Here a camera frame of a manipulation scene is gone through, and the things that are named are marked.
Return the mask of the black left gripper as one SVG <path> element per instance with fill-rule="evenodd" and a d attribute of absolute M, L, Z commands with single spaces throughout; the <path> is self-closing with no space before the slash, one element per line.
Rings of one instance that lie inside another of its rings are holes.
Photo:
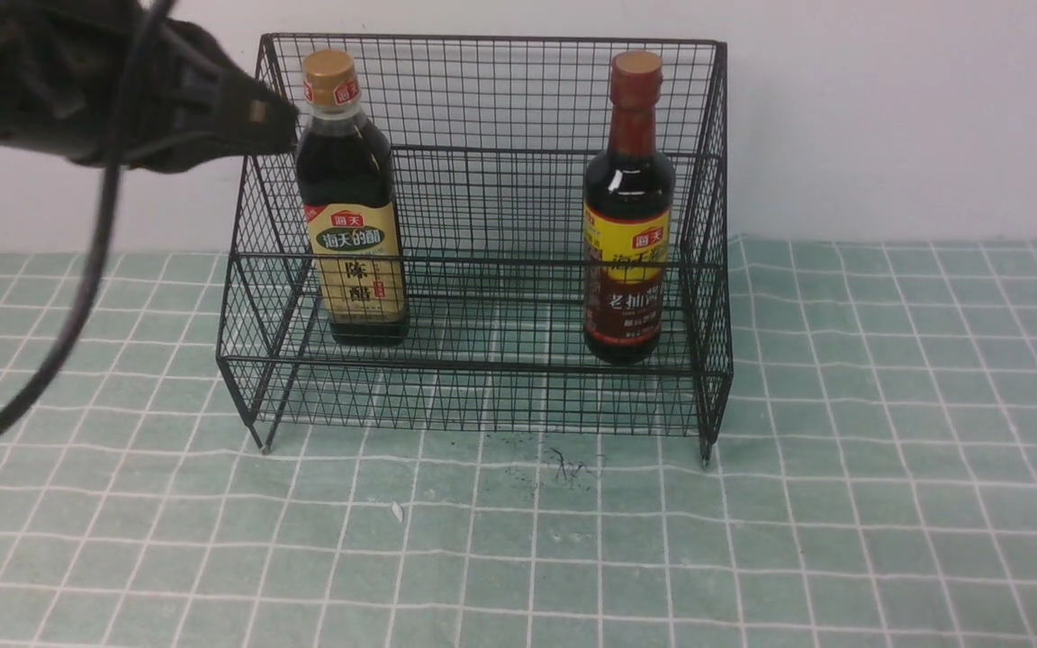
<path fill-rule="evenodd" d="M 0 147 L 104 164 L 104 137 L 141 22 L 139 1 L 0 1 Z M 209 32 L 166 18 L 133 66 L 123 163 L 177 174 L 293 150 L 300 112 L 239 69 Z"/>

